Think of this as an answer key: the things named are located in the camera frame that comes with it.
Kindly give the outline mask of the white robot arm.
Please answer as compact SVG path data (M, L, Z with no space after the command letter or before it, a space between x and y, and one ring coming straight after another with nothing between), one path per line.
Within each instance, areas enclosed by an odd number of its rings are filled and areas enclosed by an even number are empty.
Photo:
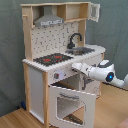
M73 63L72 69L90 79L105 82L128 91L128 74L123 80L118 79L115 75L114 65L110 64L108 60L101 61L97 66Z

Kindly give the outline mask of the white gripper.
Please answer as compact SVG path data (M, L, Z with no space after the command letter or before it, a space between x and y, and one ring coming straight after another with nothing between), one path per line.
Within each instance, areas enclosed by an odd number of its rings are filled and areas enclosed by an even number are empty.
M87 65L86 63L73 63L72 68L82 74L88 75L89 70L91 67Z

